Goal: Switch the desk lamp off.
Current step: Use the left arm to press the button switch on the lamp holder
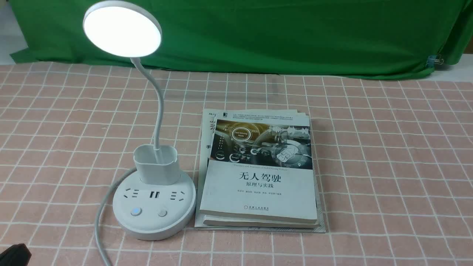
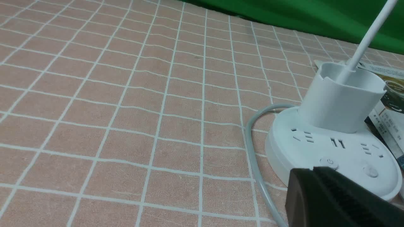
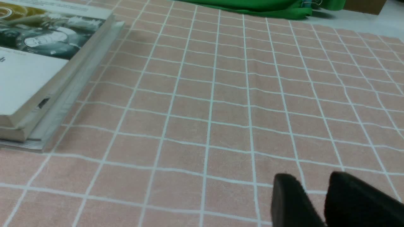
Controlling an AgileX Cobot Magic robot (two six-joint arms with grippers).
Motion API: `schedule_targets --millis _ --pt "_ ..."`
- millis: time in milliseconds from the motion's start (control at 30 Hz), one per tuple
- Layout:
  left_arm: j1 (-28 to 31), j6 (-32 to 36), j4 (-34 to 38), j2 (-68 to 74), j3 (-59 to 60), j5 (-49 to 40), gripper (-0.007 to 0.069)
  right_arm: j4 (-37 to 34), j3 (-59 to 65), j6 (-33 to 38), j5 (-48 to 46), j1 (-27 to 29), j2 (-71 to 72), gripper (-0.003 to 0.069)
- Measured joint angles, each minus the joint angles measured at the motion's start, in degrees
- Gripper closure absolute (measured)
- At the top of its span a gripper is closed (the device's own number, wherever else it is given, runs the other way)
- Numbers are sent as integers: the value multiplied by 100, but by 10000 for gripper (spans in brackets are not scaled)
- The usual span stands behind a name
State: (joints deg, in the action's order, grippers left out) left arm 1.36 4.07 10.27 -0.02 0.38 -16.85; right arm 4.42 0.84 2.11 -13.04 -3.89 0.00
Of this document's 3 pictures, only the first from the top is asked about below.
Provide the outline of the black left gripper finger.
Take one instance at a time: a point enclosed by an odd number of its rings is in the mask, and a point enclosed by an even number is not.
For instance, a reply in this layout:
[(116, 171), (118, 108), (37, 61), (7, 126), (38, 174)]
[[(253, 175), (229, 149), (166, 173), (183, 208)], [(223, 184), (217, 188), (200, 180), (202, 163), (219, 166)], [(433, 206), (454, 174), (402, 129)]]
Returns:
[(24, 243), (14, 244), (0, 254), (1, 266), (27, 266), (32, 253)]

